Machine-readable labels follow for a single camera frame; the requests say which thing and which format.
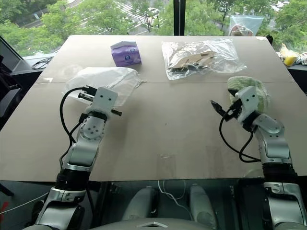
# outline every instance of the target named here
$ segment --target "green towel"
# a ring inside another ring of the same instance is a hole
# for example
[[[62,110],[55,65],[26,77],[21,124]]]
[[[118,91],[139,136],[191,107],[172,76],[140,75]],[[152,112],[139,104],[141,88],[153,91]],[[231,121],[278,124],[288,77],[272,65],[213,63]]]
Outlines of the green towel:
[[[256,87],[257,96],[259,98],[258,111],[261,113],[266,112],[270,106],[271,99],[261,81],[246,76],[236,76],[228,79],[229,89],[241,90],[247,86]],[[234,101],[234,96],[230,95],[230,102],[233,103]]]

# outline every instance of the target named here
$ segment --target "table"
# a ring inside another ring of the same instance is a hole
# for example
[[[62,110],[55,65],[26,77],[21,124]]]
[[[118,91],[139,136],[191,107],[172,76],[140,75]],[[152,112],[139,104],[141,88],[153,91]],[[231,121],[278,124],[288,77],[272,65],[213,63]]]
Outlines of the table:
[[[294,167],[306,175],[307,100],[273,48],[257,37],[232,37],[247,69],[235,74],[210,72],[205,76],[169,81],[161,51],[162,41],[200,41],[203,36],[70,36],[50,65],[0,132],[0,179],[54,181],[59,156],[69,139],[61,127],[59,103],[65,82],[85,67],[115,66],[110,45],[135,40],[142,65],[131,66],[147,80],[121,108],[122,117],[107,122],[106,134],[91,174],[94,181],[185,178],[237,178],[261,175],[261,164],[245,164],[222,142],[220,116],[210,99],[229,105],[227,79],[251,76],[264,82],[272,96],[268,114],[285,125]],[[68,127],[77,123],[85,105],[68,99],[64,117]],[[248,133],[235,121],[224,135],[236,148]],[[259,157],[254,139],[245,153]]]

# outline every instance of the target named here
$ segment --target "white cable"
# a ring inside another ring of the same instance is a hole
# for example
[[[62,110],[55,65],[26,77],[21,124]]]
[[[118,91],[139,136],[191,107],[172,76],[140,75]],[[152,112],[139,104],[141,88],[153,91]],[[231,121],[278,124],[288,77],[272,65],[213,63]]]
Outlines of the white cable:
[[[11,208],[11,209],[9,209],[9,210],[6,210],[6,211],[4,211],[4,212],[0,212],[0,215],[1,215],[1,214],[4,214],[4,213],[6,213],[6,212],[13,211],[13,210],[15,210],[15,209],[17,209],[17,208],[19,208],[19,207],[25,206],[25,205],[27,205],[27,204],[29,204],[29,203],[31,203],[31,202],[33,202],[33,201],[39,199],[39,198],[42,198],[42,197],[46,196],[48,193],[45,193],[45,194],[43,194],[43,195],[41,195],[41,196],[39,196],[39,197],[37,197],[37,198],[35,198],[35,199],[33,199],[33,200],[28,201],[27,203],[24,203],[24,204],[22,204],[22,205],[19,205],[19,206],[17,206],[17,207],[13,207],[13,208]]]
[[[183,194],[182,194],[180,197],[175,198],[176,200],[180,200],[180,199],[182,199],[182,198],[184,197],[184,195],[186,194],[186,181],[185,181],[185,180],[183,180],[183,182],[184,182],[184,190],[183,190]],[[163,183],[162,183],[162,188],[163,188],[164,192],[166,192],[166,193],[167,193],[167,191],[166,191],[166,189],[165,189],[165,181],[163,181]]]
[[[189,213],[189,216],[190,216],[191,220],[194,220],[194,218],[193,218],[192,214],[190,213],[190,211],[186,207],[184,207],[183,205],[178,204],[177,200],[174,198],[174,196],[172,194],[162,191],[162,189],[160,187],[160,181],[158,181],[158,187],[159,187],[159,190],[160,190],[160,192],[162,194],[169,195],[171,197],[171,199],[176,203],[176,205],[181,207],[181,208],[184,208]]]

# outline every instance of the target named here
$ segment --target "purple tissue box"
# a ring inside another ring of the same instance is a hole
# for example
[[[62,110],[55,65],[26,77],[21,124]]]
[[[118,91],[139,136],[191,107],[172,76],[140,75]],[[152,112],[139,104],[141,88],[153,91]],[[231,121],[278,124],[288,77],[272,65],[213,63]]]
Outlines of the purple tissue box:
[[[141,63],[136,42],[122,41],[111,46],[112,56],[117,67]]]

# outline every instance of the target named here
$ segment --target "window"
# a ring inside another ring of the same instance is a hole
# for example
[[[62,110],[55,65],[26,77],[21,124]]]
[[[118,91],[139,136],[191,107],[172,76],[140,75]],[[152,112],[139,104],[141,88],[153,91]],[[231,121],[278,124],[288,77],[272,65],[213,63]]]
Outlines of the window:
[[[0,35],[25,59],[56,53],[70,35],[174,34],[172,0],[3,0],[0,8]]]
[[[307,51],[306,0],[186,0],[185,35],[272,35],[273,47],[284,43]]]

